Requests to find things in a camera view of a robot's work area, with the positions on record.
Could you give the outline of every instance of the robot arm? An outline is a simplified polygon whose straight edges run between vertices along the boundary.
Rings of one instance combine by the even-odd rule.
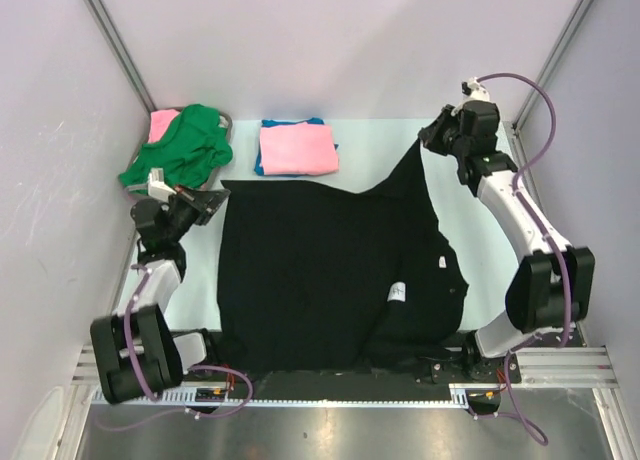
[[[558,331],[563,326],[562,278],[550,238],[559,247],[569,272],[572,322],[587,315],[595,259],[588,248],[574,248],[553,228],[521,182],[517,191],[533,213],[516,198],[516,165],[496,150],[498,107],[475,79],[463,83],[462,90],[465,98],[460,105],[445,106],[419,137],[428,150],[456,158],[458,180],[491,211],[520,262],[505,296],[505,311],[469,339],[470,350],[480,357],[496,358],[535,333]]]
[[[174,337],[164,320],[169,299],[186,272],[180,239],[195,223],[206,225],[229,196],[229,190],[198,191],[167,186],[154,169],[149,195],[131,208],[138,241],[138,285],[128,304],[91,324],[91,341],[100,384],[109,403],[143,395],[126,345],[125,317],[130,310],[132,337],[140,369],[153,392],[180,385],[184,372],[202,361],[215,362],[206,330]]]

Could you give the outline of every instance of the metal floor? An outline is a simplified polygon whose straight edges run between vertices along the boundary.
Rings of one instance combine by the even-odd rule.
[[[541,447],[509,419],[474,421],[445,409],[247,408],[215,420],[169,415],[125,433],[154,406],[92,405],[78,459],[413,460],[613,458],[591,390],[519,390],[526,415],[549,437]],[[511,411],[503,399],[501,411]]]

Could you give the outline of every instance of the laundry basket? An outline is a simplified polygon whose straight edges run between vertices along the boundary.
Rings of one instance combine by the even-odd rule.
[[[177,110],[179,112],[181,112],[183,110],[184,107],[172,107],[173,110]],[[227,135],[226,135],[226,139],[227,139],[227,143],[231,144],[231,130],[233,129],[233,120],[231,119],[231,117],[226,114],[225,112],[218,110],[218,113],[220,114],[220,126],[221,127],[226,127],[227,129]],[[143,145],[146,142],[146,138],[144,138],[142,140],[141,145]],[[211,171],[211,174],[209,175],[209,178],[207,179],[207,181],[202,184],[202,186],[199,188],[199,190],[211,190],[213,188],[214,183],[216,182],[216,179],[218,178],[218,172],[220,170],[221,167],[218,168],[214,168]],[[141,200],[143,198],[147,198],[147,195],[140,193],[140,190],[144,190],[147,188],[147,184],[138,184],[138,185],[128,185],[125,186],[124,189],[125,191],[129,194],[129,196],[133,199],[133,200]]]

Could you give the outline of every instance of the pile of clothes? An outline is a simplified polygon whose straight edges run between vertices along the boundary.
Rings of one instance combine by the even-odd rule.
[[[167,185],[200,188],[233,157],[227,129],[220,112],[203,105],[153,112],[148,141],[118,178],[125,187],[144,185],[152,168],[162,168]]]
[[[301,122],[263,120],[254,171],[297,177],[337,172],[340,165],[331,127],[320,118]]]

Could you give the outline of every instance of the folded pink cloth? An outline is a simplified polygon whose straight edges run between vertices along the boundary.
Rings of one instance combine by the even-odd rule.
[[[265,175],[323,175],[340,167],[329,125],[262,128],[260,151]]]
[[[148,143],[156,143],[169,128],[171,121],[180,114],[177,110],[158,110],[151,113],[151,128]]]

